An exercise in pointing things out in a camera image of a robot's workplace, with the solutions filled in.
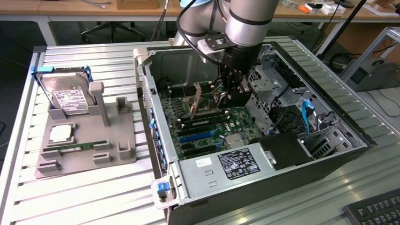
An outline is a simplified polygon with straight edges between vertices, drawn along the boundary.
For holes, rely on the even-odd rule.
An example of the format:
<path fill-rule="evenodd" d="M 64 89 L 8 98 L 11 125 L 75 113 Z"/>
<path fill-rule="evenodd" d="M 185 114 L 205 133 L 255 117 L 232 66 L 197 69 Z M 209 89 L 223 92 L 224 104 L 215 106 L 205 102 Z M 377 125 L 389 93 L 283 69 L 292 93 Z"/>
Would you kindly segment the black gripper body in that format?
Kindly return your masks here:
<path fill-rule="evenodd" d="M 223 64 L 227 67 L 227 70 L 241 73 L 249 72 L 256 63 L 260 49 L 261 44 L 251 47 L 236 45 L 227 48 L 223 56 Z"/>

